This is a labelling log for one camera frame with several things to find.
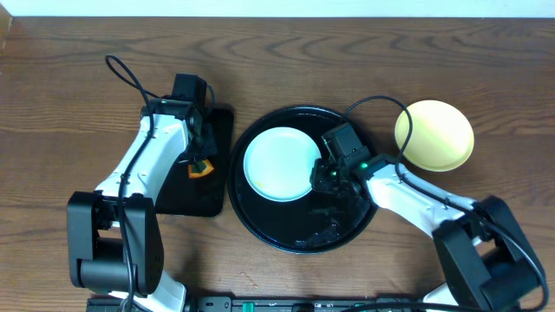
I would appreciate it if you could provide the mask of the orange green sponge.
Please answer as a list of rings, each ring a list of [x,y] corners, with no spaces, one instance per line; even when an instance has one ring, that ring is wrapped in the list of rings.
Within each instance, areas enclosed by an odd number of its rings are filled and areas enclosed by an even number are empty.
[[[188,177],[190,179],[203,178],[213,170],[214,167],[208,159],[199,160],[187,166]]]

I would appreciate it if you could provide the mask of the light blue plate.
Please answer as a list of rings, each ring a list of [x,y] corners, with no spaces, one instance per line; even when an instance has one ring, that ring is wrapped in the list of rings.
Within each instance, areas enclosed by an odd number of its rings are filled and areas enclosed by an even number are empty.
[[[248,145],[243,169],[258,195],[291,202],[311,192],[310,175],[320,158],[320,149],[308,134],[292,127],[273,127]]]

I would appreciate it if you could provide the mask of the yellow plate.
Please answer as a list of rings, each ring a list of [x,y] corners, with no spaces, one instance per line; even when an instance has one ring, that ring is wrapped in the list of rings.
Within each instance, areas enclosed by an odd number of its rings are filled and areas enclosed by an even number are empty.
[[[417,101],[400,113],[395,143],[413,165],[431,172],[447,172],[464,164],[474,147],[467,117],[443,101]]]

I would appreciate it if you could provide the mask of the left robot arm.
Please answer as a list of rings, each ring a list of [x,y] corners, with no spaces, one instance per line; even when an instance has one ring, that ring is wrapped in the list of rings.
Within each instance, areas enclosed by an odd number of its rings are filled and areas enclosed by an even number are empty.
[[[212,130],[202,100],[155,98],[119,165],[93,192],[67,204],[69,274],[80,288],[120,299],[119,311],[181,311],[186,287],[164,270],[155,204],[174,164],[189,178],[213,170]]]

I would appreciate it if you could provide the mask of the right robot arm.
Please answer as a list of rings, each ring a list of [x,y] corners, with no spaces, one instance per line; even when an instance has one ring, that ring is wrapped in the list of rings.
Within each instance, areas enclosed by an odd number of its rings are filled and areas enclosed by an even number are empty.
[[[310,175],[316,192],[352,195],[392,211],[429,235],[445,277],[415,302],[377,302],[368,309],[520,311],[535,289],[544,309],[550,289],[544,268],[501,198],[481,201],[432,185],[398,159],[361,151],[317,159]]]

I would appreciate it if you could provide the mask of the round black tray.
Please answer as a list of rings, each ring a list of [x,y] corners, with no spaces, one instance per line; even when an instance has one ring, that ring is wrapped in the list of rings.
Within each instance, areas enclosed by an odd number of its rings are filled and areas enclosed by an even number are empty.
[[[230,155],[227,188],[239,220],[255,237],[280,250],[317,254],[347,244],[366,229],[378,209],[367,199],[310,192],[279,203],[258,195],[244,174],[248,144],[273,127],[293,127],[307,133],[327,159],[329,152],[321,136],[338,126],[341,117],[326,107],[286,107],[255,121],[240,136]]]

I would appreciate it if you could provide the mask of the black rectangular tray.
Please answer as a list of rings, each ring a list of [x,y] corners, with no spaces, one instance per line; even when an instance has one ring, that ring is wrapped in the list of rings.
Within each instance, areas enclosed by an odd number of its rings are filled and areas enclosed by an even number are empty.
[[[217,153],[208,158],[214,170],[202,178],[190,179],[188,166],[173,163],[155,204],[159,214],[214,217],[221,213],[225,181],[232,143],[234,115],[225,108],[215,108],[206,124],[212,127]]]

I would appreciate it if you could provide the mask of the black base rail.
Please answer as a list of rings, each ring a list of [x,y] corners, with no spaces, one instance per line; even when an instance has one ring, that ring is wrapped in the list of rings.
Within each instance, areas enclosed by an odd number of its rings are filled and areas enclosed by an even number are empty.
[[[120,299],[113,297],[89,298],[87,312],[118,311]],[[200,296],[186,299],[185,312],[338,312],[371,303],[405,303],[408,298],[380,297],[375,300],[309,300],[309,299],[233,299],[227,296]]]

